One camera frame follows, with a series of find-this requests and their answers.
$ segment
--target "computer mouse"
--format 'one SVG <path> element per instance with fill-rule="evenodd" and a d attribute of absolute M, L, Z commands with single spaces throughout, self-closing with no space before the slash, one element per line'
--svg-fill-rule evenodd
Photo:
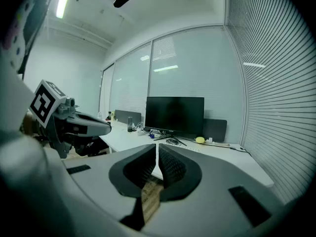
<path fill-rule="evenodd" d="M 176 140 L 173 140 L 173 139 L 168 139 L 168 140 L 166 140 L 166 142 L 170 143 L 172 145 L 178 145 L 179 144 L 179 142 L 177 142 Z"/>

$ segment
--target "ceiling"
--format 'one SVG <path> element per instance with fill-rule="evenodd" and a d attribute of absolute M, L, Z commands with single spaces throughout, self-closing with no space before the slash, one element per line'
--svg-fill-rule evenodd
<path fill-rule="evenodd" d="M 45 26 L 73 34 L 105 51 L 126 31 L 173 15 L 214 9 L 213 0 L 130 0 L 121 8 L 113 0 L 68 0 L 63 19 L 55 16 L 52 0 Z"/>

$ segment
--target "monitor stand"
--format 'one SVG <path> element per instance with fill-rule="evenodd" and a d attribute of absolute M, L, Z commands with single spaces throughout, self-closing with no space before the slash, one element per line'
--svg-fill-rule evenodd
<path fill-rule="evenodd" d="M 184 144 L 182 141 L 180 141 L 179 139 L 177 139 L 177 138 L 174 137 L 173 135 L 168 135 L 168 136 L 165 136 L 165 137 L 162 137 L 162 138 L 158 138 L 158 139 L 155 139 L 155 140 L 164 140 L 164 139 L 169 139 L 169 138 L 174 139 L 174 140 L 176 140 L 177 142 L 180 142 L 180 144 L 183 144 L 183 145 L 185 145 L 185 146 L 187 147 L 186 144 Z"/>

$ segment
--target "white wall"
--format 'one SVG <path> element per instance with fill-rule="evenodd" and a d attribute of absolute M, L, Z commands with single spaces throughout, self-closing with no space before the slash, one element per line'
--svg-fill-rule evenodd
<path fill-rule="evenodd" d="M 24 82 L 32 91 L 42 79 L 54 82 L 75 99 L 78 111 L 97 116 L 104 55 L 103 50 L 79 40 L 52 32 L 47 38 L 45 30 L 31 50 Z"/>
<path fill-rule="evenodd" d="M 224 18 L 220 13 L 214 11 L 192 11 L 190 13 L 180 14 L 177 16 L 170 16 L 168 19 L 148 23 L 125 34 L 119 38 L 111 49 L 107 52 L 103 68 L 109 66 L 112 62 L 124 55 L 128 51 L 137 47 L 138 45 L 152 40 L 161 35 L 174 32 L 176 30 L 203 25 L 223 25 Z"/>

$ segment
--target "keyboard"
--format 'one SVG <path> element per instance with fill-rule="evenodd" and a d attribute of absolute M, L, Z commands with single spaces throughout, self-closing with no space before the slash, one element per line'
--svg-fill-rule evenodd
<path fill-rule="evenodd" d="M 186 146 L 184 146 L 184 145 L 182 145 L 182 144 L 180 144 L 180 145 L 172 145 L 172 144 L 169 144 L 169 143 L 164 143 L 164 144 L 170 145 L 170 146 L 174 146 L 174 147 L 178 147 L 178 148 L 188 149 L 188 150 L 191 150 L 191 151 L 194 151 L 194 152 L 199 153 L 199 149 L 191 148 L 191 147 L 186 147 Z"/>

